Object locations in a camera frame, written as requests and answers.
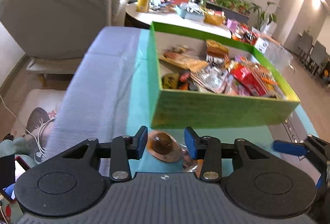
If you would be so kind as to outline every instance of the phone screen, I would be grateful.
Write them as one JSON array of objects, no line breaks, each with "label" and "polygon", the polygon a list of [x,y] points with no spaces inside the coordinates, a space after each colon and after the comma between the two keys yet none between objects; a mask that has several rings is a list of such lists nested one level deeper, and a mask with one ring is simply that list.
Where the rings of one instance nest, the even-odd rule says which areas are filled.
[{"label": "phone screen", "polygon": [[24,168],[19,164],[18,161],[15,161],[15,182],[24,172]]}]

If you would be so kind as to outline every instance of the round white table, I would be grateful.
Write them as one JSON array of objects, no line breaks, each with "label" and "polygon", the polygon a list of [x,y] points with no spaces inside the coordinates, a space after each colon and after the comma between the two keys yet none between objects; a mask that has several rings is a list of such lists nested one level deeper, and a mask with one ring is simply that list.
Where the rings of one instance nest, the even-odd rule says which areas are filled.
[{"label": "round white table", "polygon": [[204,32],[212,33],[215,35],[219,35],[231,39],[231,32],[225,25],[219,27],[215,25],[182,19],[176,12],[166,13],[166,14],[137,12],[136,2],[128,4],[126,6],[126,14],[130,19],[133,19],[133,21],[135,20],[141,23],[141,26],[142,27],[144,26],[144,28],[148,28],[148,26],[150,26],[151,23],[154,21],[154,22],[178,25],[178,26],[188,27],[191,29],[201,30]]}]

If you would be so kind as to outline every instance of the open cardboard box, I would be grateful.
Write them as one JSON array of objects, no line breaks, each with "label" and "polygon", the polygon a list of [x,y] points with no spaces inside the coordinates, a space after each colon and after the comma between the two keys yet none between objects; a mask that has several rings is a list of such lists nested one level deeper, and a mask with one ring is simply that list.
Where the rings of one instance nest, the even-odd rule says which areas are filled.
[{"label": "open cardboard box", "polygon": [[[152,128],[231,128],[279,124],[298,106],[299,98],[281,74],[253,46],[190,28],[153,22],[148,44],[148,86]],[[229,57],[243,55],[267,67],[278,82],[283,99],[230,96],[162,88],[162,76],[181,69],[158,60],[164,50],[187,45],[194,58],[205,59],[206,39],[229,49]]]}]

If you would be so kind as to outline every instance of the baseboard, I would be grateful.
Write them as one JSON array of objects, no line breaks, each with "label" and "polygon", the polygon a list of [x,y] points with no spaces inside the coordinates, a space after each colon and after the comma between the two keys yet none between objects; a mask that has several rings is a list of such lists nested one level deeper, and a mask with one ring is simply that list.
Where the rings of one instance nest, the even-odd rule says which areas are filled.
[{"label": "baseboard", "polygon": [[28,55],[24,55],[14,66],[12,71],[9,73],[9,75],[6,77],[2,85],[0,86],[0,94],[1,96],[5,96],[9,87],[13,83],[14,79],[18,75],[18,73],[21,71],[21,69],[24,67],[24,65],[29,61],[30,57]]}]

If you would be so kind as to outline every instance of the ribbed gray surface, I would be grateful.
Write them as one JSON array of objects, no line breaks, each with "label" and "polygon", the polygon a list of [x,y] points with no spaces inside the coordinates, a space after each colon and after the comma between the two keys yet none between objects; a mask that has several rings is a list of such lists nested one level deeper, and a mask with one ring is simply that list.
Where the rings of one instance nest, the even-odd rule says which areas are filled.
[{"label": "ribbed gray surface", "polygon": [[95,207],[62,219],[24,215],[18,224],[305,224],[307,215],[265,219],[233,205],[220,186],[196,179],[193,173],[137,173],[114,184]]}]

